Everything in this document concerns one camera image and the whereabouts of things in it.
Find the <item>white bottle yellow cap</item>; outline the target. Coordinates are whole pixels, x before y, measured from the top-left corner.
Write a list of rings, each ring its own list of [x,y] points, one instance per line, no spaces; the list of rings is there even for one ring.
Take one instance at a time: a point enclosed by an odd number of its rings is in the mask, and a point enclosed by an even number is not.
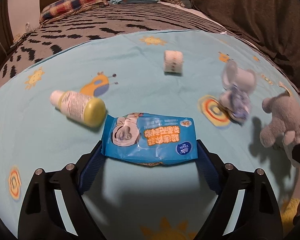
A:
[[[106,117],[103,100],[74,91],[55,90],[50,103],[67,118],[89,127],[98,127]]]

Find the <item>grey plush toy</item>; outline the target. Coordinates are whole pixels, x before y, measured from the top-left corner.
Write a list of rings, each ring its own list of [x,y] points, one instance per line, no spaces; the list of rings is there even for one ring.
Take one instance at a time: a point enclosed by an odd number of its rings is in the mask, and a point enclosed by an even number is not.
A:
[[[291,164],[299,168],[300,163],[292,157],[294,146],[300,144],[300,104],[284,92],[262,101],[264,112],[271,114],[271,122],[260,132],[260,141],[265,148],[275,144],[277,138],[282,139],[283,148]]]

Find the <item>light blue sun-print sheet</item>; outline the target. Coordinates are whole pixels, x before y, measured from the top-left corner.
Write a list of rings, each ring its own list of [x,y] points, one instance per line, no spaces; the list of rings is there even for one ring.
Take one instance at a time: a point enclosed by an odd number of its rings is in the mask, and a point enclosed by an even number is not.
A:
[[[145,112],[192,118],[197,138],[209,151],[240,170],[262,168],[282,203],[292,196],[297,170],[281,146],[264,148],[259,139],[271,120],[262,110],[262,100],[280,94],[279,89],[263,97],[255,89],[250,97],[251,114],[243,125],[214,126],[198,109],[202,97],[218,97],[223,86],[220,92],[140,96],[108,89],[101,99],[114,117]],[[53,91],[0,92],[0,218],[13,234],[18,231],[19,213],[34,171],[55,171],[75,163],[102,136],[102,129],[84,127],[54,109],[49,100]],[[216,195],[194,162],[145,167],[107,159],[83,199],[108,239],[145,239],[146,233],[161,232],[166,222],[185,237],[193,236]]]

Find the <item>yellow fluffy rug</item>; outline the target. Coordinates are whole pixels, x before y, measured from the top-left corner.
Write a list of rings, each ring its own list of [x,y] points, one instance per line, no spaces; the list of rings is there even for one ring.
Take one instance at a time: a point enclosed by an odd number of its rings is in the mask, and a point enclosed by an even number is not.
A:
[[[297,213],[300,199],[291,198],[289,201],[284,200],[281,209],[281,220],[283,226],[283,236],[286,237],[294,228],[293,219]]]

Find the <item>plaid red blue pillow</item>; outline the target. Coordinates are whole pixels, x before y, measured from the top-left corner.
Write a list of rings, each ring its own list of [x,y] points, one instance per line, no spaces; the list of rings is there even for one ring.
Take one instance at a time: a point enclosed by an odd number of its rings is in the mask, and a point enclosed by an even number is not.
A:
[[[57,21],[66,16],[77,14],[95,7],[106,7],[106,0],[58,0],[47,5],[40,13],[39,23]]]

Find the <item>blue wet wipes pack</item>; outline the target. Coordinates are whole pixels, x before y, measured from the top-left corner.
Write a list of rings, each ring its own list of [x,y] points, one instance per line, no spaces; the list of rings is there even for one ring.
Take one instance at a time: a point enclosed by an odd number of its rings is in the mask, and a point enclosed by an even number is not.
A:
[[[130,163],[174,165],[198,158],[194,120],[149,113],[107,116],[102,154]]]

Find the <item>white bandage roll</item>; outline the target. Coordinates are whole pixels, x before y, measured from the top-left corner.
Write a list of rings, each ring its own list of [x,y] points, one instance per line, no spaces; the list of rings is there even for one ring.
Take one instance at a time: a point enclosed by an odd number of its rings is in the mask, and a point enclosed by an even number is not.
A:
[[[164,73],[181,75],[183,73],[183,53],[176,50],[164,52]]]

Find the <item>grey black patterned blanket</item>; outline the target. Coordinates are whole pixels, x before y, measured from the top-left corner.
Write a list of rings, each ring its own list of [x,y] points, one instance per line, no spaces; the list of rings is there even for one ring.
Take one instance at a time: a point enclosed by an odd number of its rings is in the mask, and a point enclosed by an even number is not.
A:
[[[164,52],[183,53],[183,73],[164,73]],[[296,87],[264,53],[200,12],[162,3],[109,5],[47,23],[0,71],[0,92],[90,91],[102,79],[134,96],[220,92],[228,59],[257,75],[259,96]]]

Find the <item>dark brown curtain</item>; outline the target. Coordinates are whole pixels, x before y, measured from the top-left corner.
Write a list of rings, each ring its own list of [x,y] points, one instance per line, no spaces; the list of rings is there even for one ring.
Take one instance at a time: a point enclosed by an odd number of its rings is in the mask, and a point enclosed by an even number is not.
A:
[[[190,0],[267,54],[300,88],[300,0]]]

